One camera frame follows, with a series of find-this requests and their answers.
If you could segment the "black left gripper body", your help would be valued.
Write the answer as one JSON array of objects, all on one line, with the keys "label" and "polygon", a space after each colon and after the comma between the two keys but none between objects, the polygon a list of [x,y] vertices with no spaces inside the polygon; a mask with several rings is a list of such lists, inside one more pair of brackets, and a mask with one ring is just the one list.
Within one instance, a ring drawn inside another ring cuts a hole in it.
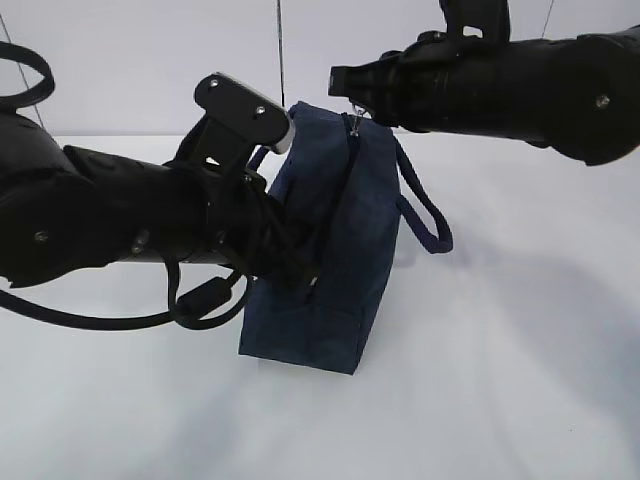
[{"label": "black left gripper body", "polygon": [[266,192],[266,179],[252,169],[225,172],[207,165],[199,170],[199,181],[206,199],[199,261],[252,277],[277,270],[285,250],[278,231],[283,217]]}]

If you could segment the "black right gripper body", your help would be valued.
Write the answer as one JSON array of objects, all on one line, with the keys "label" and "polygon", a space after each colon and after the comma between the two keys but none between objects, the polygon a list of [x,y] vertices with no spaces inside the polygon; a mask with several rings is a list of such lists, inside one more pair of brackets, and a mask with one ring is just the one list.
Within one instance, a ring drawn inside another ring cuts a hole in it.
[{"label": "black right gripper body", "polygon": [[445,130],[450,67],[448,47],[408,47],[389,51],[359,66],[333,66],[328,94],[343,97],[382,126]]}]

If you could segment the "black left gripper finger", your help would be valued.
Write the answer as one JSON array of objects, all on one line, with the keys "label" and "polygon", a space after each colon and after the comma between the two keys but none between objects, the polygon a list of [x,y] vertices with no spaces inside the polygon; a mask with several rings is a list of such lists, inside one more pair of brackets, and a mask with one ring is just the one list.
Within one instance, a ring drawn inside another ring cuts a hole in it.
[{"label": "black left gripper finger", "polygon": [[287,288],[311,287],[318,277],[317,262],[308,251],[314,227],[305,220],[287,216],[281,210],[272,213],[272,222],[281,244],[272,280]]}]

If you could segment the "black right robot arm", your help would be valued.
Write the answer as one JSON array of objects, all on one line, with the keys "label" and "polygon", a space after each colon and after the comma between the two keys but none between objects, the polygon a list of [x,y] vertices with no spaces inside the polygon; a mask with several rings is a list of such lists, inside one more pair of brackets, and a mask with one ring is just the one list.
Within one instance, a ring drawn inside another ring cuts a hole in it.
[{"label": "black right robot arm", "polygon": [[375,61],[332,67],[328,93],[383,126],[518,140],[604,165],[639,147],[639,29],[500,44],[427,31]]}]

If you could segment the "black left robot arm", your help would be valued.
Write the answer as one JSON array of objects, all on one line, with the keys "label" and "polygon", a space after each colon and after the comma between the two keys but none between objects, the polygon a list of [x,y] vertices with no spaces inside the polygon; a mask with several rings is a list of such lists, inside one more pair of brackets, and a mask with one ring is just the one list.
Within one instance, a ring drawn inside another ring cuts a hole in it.
[{"label": "black left robot arm", "polygon": [[192,169],[60,146],[32,120],[1,116],[1,275],[14,288],[115,262],[229,266],[289,273],[311,224],[245,173],[233,187]]}]

